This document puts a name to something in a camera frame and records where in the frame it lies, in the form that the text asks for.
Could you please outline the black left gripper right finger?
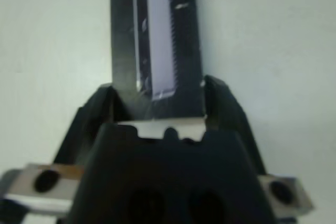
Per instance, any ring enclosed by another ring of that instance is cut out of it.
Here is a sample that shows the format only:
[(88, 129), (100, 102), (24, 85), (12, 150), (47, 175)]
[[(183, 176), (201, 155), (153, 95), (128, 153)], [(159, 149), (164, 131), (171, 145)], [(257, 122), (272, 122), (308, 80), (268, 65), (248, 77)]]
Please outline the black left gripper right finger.
[(237, 132), (256, 172), (267, 174), (248, 118), (229, 86), (209, 75), (205, 76), (204, 81), (206, 128)]

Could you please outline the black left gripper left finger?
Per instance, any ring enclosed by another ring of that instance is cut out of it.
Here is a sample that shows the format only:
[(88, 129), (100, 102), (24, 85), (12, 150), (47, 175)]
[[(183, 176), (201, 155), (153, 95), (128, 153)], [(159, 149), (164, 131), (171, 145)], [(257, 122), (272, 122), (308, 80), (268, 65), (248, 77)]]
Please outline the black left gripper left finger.
[(54, 159), (55, 164), (84, 165), (102, 124), (130, 119), (117, 91), (111, 84), (100, 86), (81, 106)]

